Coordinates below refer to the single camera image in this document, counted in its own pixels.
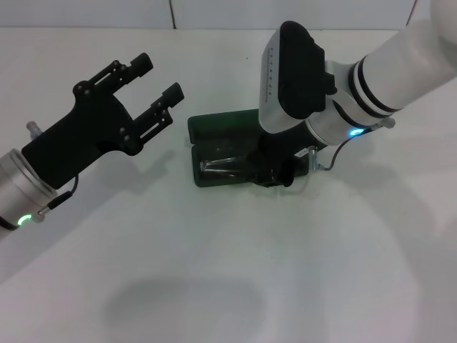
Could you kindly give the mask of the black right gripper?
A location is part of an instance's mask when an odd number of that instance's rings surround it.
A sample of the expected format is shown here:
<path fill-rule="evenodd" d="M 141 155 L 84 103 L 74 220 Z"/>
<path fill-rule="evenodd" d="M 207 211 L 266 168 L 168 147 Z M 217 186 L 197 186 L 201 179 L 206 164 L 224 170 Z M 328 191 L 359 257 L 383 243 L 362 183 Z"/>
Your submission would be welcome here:
<path fill-rule="evenodd" d="M 278 134 L 269 134 L 257 124 L 250 138 L 253 147 L 248 153 L 248 165 L 256 174 L 253 182 L 266 188 L 290 187 L 295 174 L 307 174 L 309 169 L 308 152 L 302 157 L 296 155 L 310 146 L 321 149 L 321 142 L 305 124 Z"/>

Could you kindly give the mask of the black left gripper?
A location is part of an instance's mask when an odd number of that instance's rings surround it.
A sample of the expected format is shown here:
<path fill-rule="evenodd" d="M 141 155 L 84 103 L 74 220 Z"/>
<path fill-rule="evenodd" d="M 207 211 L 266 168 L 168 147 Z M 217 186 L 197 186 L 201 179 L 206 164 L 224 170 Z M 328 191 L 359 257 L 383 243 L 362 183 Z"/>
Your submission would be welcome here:
<path fill-rule="evenodd" d="M 184 99 L 175 82 L 139 117 L 131 118 L 114 96 L 120 88 L 153 69 L 142 53 L 129 65 L 115 60 L 74 89 L 73 109 L 21 153 L 39 178 L 60 189 L 104 154 L 121 151 L 135 156 L 144 144 L 173 123 L 169 109 Z"/>

